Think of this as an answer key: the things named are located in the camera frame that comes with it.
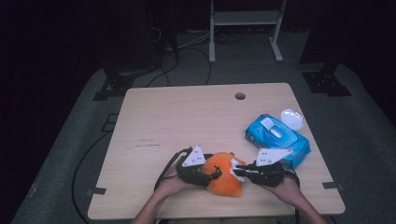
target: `wet wipes pack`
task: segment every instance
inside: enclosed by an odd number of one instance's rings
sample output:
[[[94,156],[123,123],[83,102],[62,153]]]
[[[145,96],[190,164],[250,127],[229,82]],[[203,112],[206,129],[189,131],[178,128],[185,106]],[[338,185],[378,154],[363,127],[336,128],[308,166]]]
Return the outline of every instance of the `wet wipes pack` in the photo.
[[[284,162],[296,168],[311,152],[309,141],[271,115],[260,115],[246,129],[246,139],[257,148],[286,148],[292,153]]]

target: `floor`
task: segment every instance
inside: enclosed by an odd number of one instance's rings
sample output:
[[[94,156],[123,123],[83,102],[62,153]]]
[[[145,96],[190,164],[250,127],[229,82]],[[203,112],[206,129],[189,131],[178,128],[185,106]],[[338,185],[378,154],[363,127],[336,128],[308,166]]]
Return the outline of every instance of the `floor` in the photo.
[[[359,77],[342,64],[335,75],[351,96],[311,92],[302,72],[318,71],[322,64],[299,64],[307,32],[281,32],[278,45],[283,63],[274,58],[267,38],[270,34],[225,35],[225,42],[216,45],[217,61],[212,64],[206,58],[207,42],[199,42],[182,49],[178,63],[174,57],[164,56],[168,78],[162,75],[154,80],[163,72],[158,69],[136,78],[133,88],[289,83],[346,205],[344,214],[326,217],[329,223],[394,222],[394,126]],[[182,46],[198,37],[179,34],[177,41]],[[105,81],[102,69],[92,74],[12,223],[130,222],[89,220],[86,215],[123,100],[93,100]],[[294,223],[294,217],[277,220]]]

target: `orange plush toy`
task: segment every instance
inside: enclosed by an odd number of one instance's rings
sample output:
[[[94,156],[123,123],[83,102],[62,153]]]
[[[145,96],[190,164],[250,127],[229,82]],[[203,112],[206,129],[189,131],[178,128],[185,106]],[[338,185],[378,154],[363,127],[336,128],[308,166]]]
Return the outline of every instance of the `orange plush toy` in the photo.
[[[233,153],[227,152],[218,152],[208,158],[200,168],[200,172],[211,175],[219,169],[222,174],[218,179],[212,180],[206,188],[220,196],[238,197],[242,191],[244,178],[233,173],[235,165],[246,165],[246,163],[237,159]]]

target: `person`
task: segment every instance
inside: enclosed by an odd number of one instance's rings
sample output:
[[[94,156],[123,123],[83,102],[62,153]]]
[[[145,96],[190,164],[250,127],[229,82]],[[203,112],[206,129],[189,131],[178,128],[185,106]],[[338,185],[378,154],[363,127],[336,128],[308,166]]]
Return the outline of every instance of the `person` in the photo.
[[[173,195],[179,194],[184,189],[192,187],[177,177],[176,166],[173,165],[166,174],[166,178],[160,186],[152,193],[146,204],[134,218],[131,224],[152,224],[155,223],[157,213],[163,202]],[[284,203],[288,203],[300,212],[301,216],[309,224],[327,223],[315,207],[305,198],[297,183],[289,176],[285,176],[283,181],[275,188],[259,185],[274,193],[275,196]]]

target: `table top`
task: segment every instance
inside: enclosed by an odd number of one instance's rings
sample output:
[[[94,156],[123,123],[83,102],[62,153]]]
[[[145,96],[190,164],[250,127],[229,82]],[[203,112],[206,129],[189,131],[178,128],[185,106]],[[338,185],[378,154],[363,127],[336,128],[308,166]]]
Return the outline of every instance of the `table top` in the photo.
[[[236,99],[237,93],[246,98]],[[280,119],[285,109],[304,115],[287,83],[128,90],[96,185],[106,193],[93,194],[88,216],[134,218],[165,165],[183,148],[199,145],[204,153],[233,152],[253,163],[258,149],[245,139],[246,128],[260,114]],[[332,177],[304,122],[299,133],[312,151],[296,169],[301,190],[321,214],[341,214],[345,206],[338,190],[322,186]],[[216,196],[200,187],[186,189],[165,200],[158,218],[293,214],[293,207],[247,180],[238,198]]]

